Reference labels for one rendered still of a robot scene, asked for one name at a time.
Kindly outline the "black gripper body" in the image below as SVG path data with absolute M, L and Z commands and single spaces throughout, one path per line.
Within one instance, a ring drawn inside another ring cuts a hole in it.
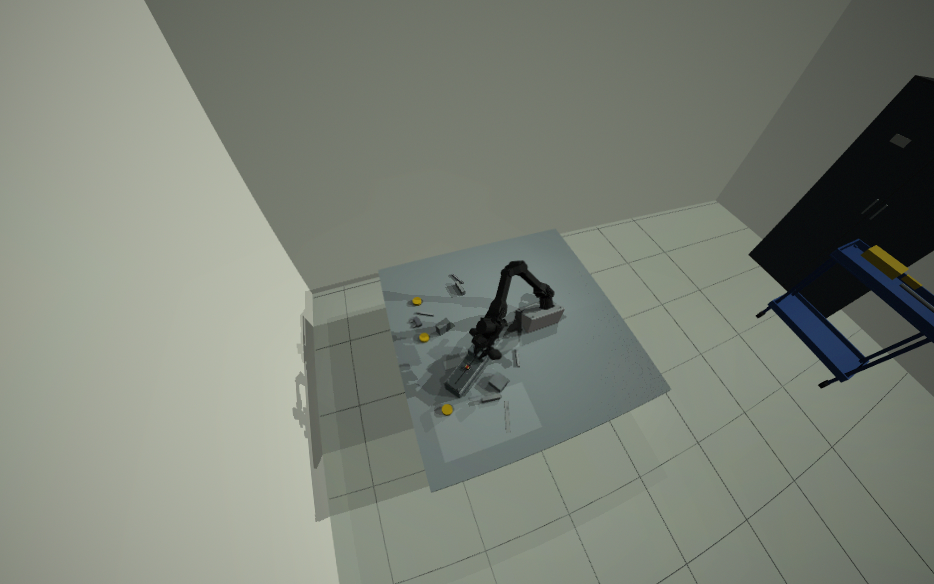
M 476 328 L 472 328 L 472 329 L 469 331 L 469 333 L 470 333 L 471 336 L 475 336 L 475 335 L 477 335 L 477 334 L 480 334 L 480 333 L 478 333 L 478 331 L 477 331 Z M 488 347 L 487 347 L 487 349 L 486 349 L 486 352 L 488 353 L 488 356 L 489 356 L 492 360 L 501 359 L 502 353 L 499 351 L 499 349 L 494 349 L 493 347 L 491 347 L 491 346 L 493 346 L 493 345 L 495 344 L 495 343 L 494 343 L 495 340 L 496 340 L 496 339 L 499 339 L 499 336 L 494 336 L 493 334 L 485 334 L 485 335 L 486 335 L 486 337 L 489 336 L 489 338 L 490 338 Z

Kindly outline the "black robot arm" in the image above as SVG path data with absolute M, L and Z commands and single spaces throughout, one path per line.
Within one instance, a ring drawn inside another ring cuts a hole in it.
M 485 349 L 488 347 L 490 338 L 489 336 L 486 337 L 485 334 L 499 336 L 504 327 L 508 326 L 507 321 L 503 318 L 507 314 L 508 306 L 506 300 L 511 279 L 514 275 L 521 276 L 533 288 L 533 294 L 540 300 L 540 309 L 548 310 L 555 307 L 555 305 L 553 305 L 552 299 L 552 297 L 555 296 L 555 292 L 550 288 L 550 286 L 540 282 L 535 276 L 533 276 L 527 270 L 527 265 L 523 260 L 511 261 L 501 271 L 501 278 L 496 297 L 491 302 L 488 312 L 486 313 L 485 317 L 481 318 L 476 325 L 476 329 L 480 334 L 475 335 L 471 341 L 476 348 Z

